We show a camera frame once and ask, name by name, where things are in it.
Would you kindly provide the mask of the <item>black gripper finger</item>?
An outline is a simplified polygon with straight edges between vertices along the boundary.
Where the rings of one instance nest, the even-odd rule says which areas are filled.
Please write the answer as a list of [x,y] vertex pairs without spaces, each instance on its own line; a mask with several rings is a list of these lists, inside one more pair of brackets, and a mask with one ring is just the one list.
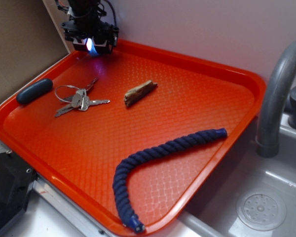
[[87,46],[87,39],[77,39],[74,38],[73,46],[76,51],[88,51]]
[[98,54],[111,54],[113,51],[113,46],[110,44],[109,40],[97,40],[92,39],[93,47]]

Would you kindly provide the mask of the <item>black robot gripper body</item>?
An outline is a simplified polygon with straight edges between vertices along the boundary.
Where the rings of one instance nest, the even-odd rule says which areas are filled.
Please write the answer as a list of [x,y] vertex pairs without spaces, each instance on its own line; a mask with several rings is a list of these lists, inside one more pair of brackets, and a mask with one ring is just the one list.
[[69,21],[63,22],[61,28],[64,31],[65,40],[82,43],[85,39],[94,39],[96,46],[108,43],[116,47],[119,28],[115,25],[103,22],[99,17],[70,17]]

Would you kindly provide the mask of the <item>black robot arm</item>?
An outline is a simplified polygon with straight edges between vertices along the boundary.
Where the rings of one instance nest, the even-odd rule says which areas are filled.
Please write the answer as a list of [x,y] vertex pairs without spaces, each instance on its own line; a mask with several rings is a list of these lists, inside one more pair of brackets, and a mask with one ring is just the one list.
[[113,23],[102,21],[107,11],[101,0],[70,0],[65,5],[60,0],[55,4],[59,11],[69,16],[68,21],[61,23],[66,41],[73,44],[76,51],[87,52],[92,57],[111,54],[117,46],[119,27],[116,13],[110,1]]

